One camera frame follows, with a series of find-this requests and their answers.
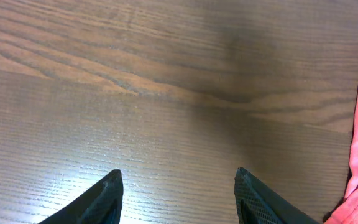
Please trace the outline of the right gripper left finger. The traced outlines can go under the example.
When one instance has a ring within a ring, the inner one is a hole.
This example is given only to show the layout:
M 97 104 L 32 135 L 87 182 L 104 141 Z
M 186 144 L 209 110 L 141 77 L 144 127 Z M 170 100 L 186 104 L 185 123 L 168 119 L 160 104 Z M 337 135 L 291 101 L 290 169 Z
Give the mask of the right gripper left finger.
M 123 194 L 121 171 L 114 169 L 39 224 L 119 224 Z

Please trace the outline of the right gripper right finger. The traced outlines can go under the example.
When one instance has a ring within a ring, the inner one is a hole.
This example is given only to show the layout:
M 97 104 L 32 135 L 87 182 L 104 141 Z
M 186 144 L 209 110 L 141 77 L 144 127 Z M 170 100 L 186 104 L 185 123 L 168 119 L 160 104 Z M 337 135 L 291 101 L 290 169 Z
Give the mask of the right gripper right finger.
M 317 224 L 247 169 L 237 169 L 234 184 L 240 224 Z

